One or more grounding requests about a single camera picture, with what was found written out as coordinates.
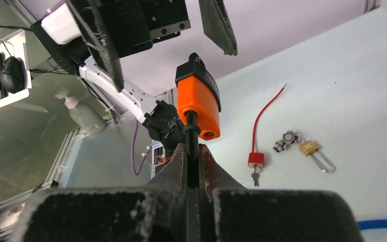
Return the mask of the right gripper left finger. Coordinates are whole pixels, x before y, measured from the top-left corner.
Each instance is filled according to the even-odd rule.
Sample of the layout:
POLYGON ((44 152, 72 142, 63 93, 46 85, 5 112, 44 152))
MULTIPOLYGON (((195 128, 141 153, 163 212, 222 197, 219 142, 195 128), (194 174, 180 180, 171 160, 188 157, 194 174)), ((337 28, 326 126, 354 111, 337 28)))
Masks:
POLYGON ((46 189, 28 199, 12 241, 185 241, 186 146, 140 187, 46 189))

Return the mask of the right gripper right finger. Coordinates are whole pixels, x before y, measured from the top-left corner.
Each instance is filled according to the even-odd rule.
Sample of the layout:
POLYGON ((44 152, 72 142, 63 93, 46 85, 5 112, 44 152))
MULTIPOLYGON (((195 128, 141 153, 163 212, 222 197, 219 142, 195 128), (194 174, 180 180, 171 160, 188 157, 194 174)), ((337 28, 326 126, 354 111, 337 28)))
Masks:
POLYGON ((201 241, 363 241, 347 202, 320 190, 248 189, 199 146, 201 241))

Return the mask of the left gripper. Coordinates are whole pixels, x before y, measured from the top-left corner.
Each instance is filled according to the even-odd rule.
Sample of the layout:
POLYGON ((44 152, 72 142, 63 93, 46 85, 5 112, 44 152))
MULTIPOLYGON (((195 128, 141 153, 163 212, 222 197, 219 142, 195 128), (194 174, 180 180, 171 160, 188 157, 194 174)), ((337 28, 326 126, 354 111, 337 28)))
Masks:
MULTIPOLYGON (((66 1, 81 31, 68 44, 58 45, 41 27, 31 25, 54 61, 67 73, 93 56, 98 68, 112 81, 117 92, 124 79, 119 58, 152 48, 154 43, 180 35, 191 27, 185 1, 66 1)), ((204 34, 225 55, 237 55, 236 37, 223 0, 199 0, 204 34)))

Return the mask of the orange black padlock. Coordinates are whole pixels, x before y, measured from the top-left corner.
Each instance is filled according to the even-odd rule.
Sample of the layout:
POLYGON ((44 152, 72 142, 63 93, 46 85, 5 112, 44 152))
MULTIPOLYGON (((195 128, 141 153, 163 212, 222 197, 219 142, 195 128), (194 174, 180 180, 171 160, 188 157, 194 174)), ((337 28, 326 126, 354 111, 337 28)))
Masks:
POLYGON ((177 113, 184 124, 189 186, 199 181, 199 138, 209 141, 221 136, 220 92, 200 56, 193 52, 176 69, 177 113))

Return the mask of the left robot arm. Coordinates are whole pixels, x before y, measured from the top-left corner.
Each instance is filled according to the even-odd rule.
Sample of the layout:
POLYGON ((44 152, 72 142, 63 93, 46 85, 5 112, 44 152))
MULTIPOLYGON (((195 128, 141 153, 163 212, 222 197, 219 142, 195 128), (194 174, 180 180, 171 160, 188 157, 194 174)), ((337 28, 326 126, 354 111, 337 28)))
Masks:
POLYGON ((217 83, 196 53, 176 69, 176 105, 159 101, 123 77, 120 59, 190 28, 185 1, 63 1, 31 25, 67 73, 93 83, 125 106, 153 140, 173 150, 195 137, 220 136, 217 83))

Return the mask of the silver key bunch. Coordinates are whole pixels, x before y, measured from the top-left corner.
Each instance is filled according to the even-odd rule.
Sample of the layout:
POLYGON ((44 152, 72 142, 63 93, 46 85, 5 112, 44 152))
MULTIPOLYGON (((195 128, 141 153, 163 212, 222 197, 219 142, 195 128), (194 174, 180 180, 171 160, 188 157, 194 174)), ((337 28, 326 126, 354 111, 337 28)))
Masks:
POLYGON ((289 145, 294 143, 300 144, 303 138, 300 133, 294 131, 287 131, 282 135, 282 139, 277 140, 273 147, 273 150, 277 153, 285 151, 289 145))

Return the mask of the brass long-shackle padlock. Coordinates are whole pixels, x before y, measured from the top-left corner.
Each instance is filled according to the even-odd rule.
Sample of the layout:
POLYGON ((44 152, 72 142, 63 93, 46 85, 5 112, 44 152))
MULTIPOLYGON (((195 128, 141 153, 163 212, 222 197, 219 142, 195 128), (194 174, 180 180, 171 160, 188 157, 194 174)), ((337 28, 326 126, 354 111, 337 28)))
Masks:
POLYGON ((319 145, 314 141, 302 141, 299 150, 307 157, 310 157, 317 167, 324 173, 333 173, 336 166, 321 152, 319 145))

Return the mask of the sanitizer pump bottle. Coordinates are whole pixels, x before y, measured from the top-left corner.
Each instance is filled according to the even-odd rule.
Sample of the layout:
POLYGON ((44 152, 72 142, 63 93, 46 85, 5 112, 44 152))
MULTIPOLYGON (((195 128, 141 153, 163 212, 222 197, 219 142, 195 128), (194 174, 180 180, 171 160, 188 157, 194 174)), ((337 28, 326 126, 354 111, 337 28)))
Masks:
POLYGON ((64 105, 69 110, 71 118, 88 134, 94 135, 107 126, 106 121, 96 110, 76 97, 70 96, 66 88, 61 88, 54 96, 57 99, 64 99, 64 105))

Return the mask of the black computer mouse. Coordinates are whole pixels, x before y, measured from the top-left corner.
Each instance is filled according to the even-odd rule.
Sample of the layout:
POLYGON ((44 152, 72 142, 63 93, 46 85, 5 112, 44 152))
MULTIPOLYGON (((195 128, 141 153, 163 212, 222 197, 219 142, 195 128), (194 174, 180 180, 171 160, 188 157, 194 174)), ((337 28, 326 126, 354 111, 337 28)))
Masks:
POLYGON ((4 61, 0 73, 2 87, 9 93, 15 94, 24 87, 24 68, 22 62, 14 56, 8 57, 4 61))

